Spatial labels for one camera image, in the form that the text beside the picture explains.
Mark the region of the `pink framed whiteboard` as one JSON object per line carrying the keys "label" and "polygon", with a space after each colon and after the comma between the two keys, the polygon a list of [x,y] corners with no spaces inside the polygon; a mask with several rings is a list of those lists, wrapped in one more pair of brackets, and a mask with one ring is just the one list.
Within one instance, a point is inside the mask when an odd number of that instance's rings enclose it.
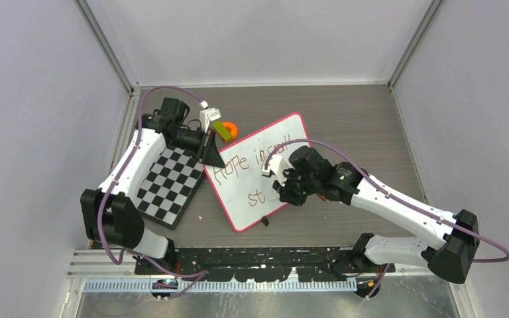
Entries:
{"label": "pink framed whiteboard", "polygon": [[243,232],[287,206],[268,200],[278,197],[272,188],[276,176],[262,176],[261,166],[277,146],[307,138],[302,115],[291,113],[221,150],[224,168],[204,168],[234,231]]}

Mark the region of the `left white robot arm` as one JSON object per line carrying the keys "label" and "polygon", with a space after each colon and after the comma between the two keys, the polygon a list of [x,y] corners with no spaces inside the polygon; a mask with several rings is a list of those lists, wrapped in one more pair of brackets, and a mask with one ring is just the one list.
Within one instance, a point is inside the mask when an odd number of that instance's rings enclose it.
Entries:
{"label": "left white robot arm", "polygon": [[161,274],[169,274],[177,264],[171,239],[145,227],[141,209],[135,202],[157,157],[170,147],[188,151],[203,165],[222,168],[223,159],[215,145],[210,124],[221,116],[219,109],[199,102],[200,126],[191,129],[184,121],[190,107],[171,97],[163,99],[153,113],[142,114],[131,144],[111,175],[97,189],[85,189],[80,203],[87,238],[108,248],[113,244],[151,257],[151,265]]}

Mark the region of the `orange green toy block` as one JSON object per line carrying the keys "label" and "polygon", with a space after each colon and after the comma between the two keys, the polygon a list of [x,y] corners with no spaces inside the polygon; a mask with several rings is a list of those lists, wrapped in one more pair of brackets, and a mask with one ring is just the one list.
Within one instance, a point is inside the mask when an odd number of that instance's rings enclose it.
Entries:
{"label": "orange green toy block", "polygon": [[234,141],[239,135],[237,125],[232,122],[216,121],[213,124],[213,128],[226,143]]}

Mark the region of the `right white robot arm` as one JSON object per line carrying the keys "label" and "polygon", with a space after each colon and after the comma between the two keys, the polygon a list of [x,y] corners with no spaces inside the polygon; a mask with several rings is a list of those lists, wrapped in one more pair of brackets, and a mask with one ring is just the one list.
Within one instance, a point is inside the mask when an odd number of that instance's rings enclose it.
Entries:
{"label": "right white robot arm", "polygon": [[301,146],[288,158],[274,155],[269,170],[281,202],[302,206],[309,195],[352,205],[406,229],[412,237],[362,234],[353,247],[353,266],[368,272],[376,265],[428,268],[454,284],[465,282],[480,244],[477,216],[457,214],[419,202],[348,162],[331,164],[314,148]]}

